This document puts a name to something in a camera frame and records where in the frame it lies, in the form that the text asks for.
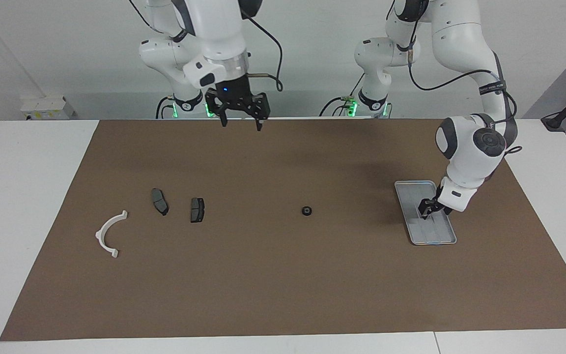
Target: white tabletop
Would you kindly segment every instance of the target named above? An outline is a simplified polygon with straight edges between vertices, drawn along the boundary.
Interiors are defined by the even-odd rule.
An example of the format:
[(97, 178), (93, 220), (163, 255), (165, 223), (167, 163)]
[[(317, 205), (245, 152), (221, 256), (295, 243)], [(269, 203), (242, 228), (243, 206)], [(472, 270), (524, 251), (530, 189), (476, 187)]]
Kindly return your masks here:
[[(566, 262), (566, 136), (537, 120), (517, 124), (524, 149), (508, 163)], [(0, 334), (96, 126), (0, 121)], [(53, 352), (548, 354), (566, 352), (566, 329), (0, 343), (0, 353)]]

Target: green light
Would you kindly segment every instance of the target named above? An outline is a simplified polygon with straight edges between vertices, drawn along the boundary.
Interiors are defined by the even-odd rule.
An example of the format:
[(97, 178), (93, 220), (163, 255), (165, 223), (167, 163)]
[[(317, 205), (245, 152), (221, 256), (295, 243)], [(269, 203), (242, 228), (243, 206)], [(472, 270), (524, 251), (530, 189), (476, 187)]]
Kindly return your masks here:
[(207, 117), (211, 118), (213, 117), (215, 114), (213, 114), (210, 110), (209, 110), (209, 105), (207, 105), (206, 103), (204, 104), (204, 109), (206, 109), (206, 115)]
[(355, 114), (357, 113), (357, 102), (353, 99), (351, 101), (351, 103), (353, 104), (351, 107), (348, 108), (348, 116), (349, 117), (354, 117)]

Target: rectangular tray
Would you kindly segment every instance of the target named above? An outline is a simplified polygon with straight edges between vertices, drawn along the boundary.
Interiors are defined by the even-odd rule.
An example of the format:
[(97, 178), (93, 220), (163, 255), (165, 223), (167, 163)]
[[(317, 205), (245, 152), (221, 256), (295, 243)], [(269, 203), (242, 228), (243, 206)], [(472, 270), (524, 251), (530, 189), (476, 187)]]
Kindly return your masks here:
[(449, 216), (444, 211), (432, 213), (427, 220), (421, 218), (418, 204), (422, 199), (436, 195), (433, 181), (396, 181), (403, 217), (409, 232), (409, 239), (415, 245), (454, 244), (457, 242)]

